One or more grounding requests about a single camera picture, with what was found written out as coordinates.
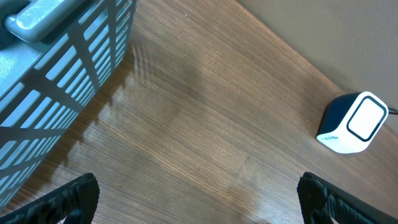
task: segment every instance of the wooden table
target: wooden table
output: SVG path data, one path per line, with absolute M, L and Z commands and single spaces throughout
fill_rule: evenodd
M 8 209 L 85 173 L 95 223 L 303 223 L 311 171 L 398 217 L 398 139 L 315 140 L 343 92 L 235 0 L 141 0 L 121 66 Z

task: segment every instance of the gray plastic basket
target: gray plastic basket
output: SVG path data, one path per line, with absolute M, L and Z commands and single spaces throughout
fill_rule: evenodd
M 8 10 L 7 15 L 0 13 L 5 24 L 0 29 L 0 210 L 123 59 L 137 4 L 136 0 L 21 2 L 26 1 L 0 0 L 1 12 Z M 13 26 L 27 19 L 24 12 L 40 10 L 35 7 L 39 4 L 58 11 L 47 11 L 45 23 L 20 34 Z

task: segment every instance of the basket handle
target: basket handle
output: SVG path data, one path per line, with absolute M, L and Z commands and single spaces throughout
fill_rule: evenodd
M 37 0 L 17 14 L 8 15 L 3 24 L 21 40 L 37 43 L 88 1 L 94 0 Z

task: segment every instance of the small electronic device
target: small electronic device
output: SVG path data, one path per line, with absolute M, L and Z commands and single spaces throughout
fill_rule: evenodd
M 317 140 L 335 152 L 361 152 L 388 114 L 388 106 L 368 91 L 339 96 L 326 108 Z

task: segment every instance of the plastic basket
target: plastic basket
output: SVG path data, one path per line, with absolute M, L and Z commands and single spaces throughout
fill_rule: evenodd
M 90 1 L 51 44 L 18 39 L 0 50 L 0 210 L 120 64 L 136 4 Z

